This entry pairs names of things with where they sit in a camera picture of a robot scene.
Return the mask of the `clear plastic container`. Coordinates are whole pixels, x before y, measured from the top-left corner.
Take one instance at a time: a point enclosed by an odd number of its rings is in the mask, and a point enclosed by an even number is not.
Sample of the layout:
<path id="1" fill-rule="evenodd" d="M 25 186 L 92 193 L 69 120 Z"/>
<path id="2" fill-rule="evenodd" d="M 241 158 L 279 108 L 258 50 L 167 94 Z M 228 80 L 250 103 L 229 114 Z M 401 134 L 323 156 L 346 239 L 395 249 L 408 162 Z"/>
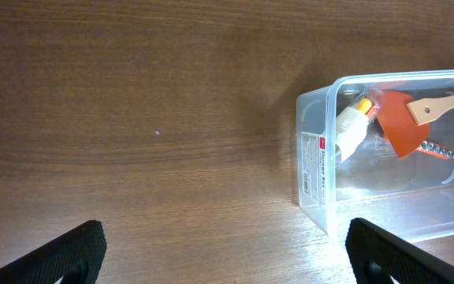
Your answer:
<path id="1" fill-rule="evenodd" d="M 360 217 L 407 241 L 454 234 L 454 159 L 417 151 L 396 156 L 377 120 L 354 154 L 335 166 L 336 117 L 368 88 L 415 100 L 454 95 L 454 69 L 342 77 L 296 100 L 296 186 L 300 208 L 336 242 Z M 454 109 L 425 139 L 454 151 Z"/>

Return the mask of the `red scraper with wooden handle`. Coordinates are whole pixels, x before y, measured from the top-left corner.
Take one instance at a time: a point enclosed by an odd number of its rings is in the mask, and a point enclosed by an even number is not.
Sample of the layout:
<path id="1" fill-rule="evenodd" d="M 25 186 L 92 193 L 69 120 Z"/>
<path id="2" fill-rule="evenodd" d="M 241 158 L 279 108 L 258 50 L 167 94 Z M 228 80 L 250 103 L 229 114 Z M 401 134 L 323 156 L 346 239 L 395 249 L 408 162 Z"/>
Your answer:
<path id="1" fill-rule="evenodd" d="M 454 109 L 454 95 L 415 100 L 412 95 L 384 91 L 377 120 L 400 159 L 412 154 L 430 134 L 430 123 Z"/>

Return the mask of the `clear case of coloured bits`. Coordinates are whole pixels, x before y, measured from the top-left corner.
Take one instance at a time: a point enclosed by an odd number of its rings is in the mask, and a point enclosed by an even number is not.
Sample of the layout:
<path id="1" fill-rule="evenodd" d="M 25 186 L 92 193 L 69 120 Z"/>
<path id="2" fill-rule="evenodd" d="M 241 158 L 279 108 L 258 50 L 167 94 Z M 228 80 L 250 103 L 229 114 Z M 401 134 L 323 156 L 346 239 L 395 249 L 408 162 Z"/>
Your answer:
<path id="1" fill-rule="evenodd" d="M 337 115 L 335 166 L 350 158 L 365 140 L 384 102 L 384 92 L 368 88 Z"/>

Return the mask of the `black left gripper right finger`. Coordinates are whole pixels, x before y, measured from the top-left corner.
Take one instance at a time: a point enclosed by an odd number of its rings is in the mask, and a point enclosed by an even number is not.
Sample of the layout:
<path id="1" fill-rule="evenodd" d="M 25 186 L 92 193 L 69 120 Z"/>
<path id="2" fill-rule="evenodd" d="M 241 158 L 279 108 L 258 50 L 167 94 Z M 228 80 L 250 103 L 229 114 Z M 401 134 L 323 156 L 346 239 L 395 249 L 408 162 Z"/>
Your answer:
<path id="1" fill-rule="evenodd" d="M 351 220 L 345 248 L 360 284 L 454 284 L 454 266 L 362 218 Z"/>

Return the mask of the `orange socket rail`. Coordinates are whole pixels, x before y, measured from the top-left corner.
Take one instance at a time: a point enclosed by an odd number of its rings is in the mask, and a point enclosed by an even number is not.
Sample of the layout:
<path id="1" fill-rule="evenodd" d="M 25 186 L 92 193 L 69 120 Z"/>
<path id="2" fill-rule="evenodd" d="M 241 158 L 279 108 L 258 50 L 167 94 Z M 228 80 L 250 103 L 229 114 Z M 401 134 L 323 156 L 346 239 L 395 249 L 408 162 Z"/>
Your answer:
<path id="1" fill-rule="evenodd" d="M 432 155 L 439 159 L 454 159 L 454 151 L 451 148 L 444 147 L 428 140 L 424 140 L 417 148 L 417 151 Z"/>

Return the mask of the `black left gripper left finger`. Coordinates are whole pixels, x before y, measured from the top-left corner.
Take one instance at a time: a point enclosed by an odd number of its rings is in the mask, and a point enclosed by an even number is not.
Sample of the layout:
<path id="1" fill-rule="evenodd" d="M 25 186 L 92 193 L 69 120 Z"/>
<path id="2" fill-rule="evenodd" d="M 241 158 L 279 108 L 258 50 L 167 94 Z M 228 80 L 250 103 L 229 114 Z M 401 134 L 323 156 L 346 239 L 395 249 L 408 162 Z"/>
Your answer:
<path id="1" fill-rule="evenodd" d="M 95 284 L 106 250 L 102 223 L 89 220 L 0 268 L 0 283 Z"/>

